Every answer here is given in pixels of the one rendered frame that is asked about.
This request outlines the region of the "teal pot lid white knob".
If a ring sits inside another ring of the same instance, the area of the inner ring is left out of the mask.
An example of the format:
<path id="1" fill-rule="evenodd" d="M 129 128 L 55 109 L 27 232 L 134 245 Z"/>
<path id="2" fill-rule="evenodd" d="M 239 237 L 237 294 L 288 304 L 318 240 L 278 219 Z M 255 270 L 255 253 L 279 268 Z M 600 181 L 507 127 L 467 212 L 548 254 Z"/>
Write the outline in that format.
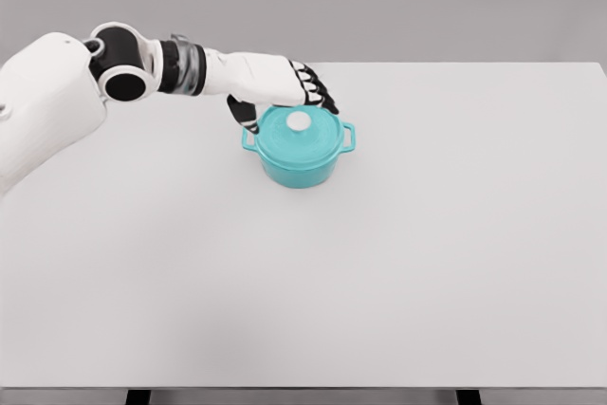
<path id="1" fill-rule="evenodd" d="M 309 117 L 303 130 L 294 130 L 287 123 L 288 117 L 297 113 Z M 291 170 L 323 164 L 339 151 L 344 140 L 340 119 L 311 105 L 269 107 L 258 125 L 260 131 L 254 140 L 258 152 L 269 162 Z"/>

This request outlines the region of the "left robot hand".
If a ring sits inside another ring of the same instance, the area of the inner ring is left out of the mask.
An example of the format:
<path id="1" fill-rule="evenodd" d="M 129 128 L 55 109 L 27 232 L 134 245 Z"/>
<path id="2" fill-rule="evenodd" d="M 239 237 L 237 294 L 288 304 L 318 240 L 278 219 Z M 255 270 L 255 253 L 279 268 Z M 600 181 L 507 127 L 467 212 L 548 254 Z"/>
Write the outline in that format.
<path id="1" fill-rule="evenodd" d="M 282 55 L 234 52 L 224 62 L 227 103 L 234 119 L 253 135 L 260 132 L 259 105 L 320 107 L 333 115 L 339 109 L 319 75 L 307 64 Z"/>

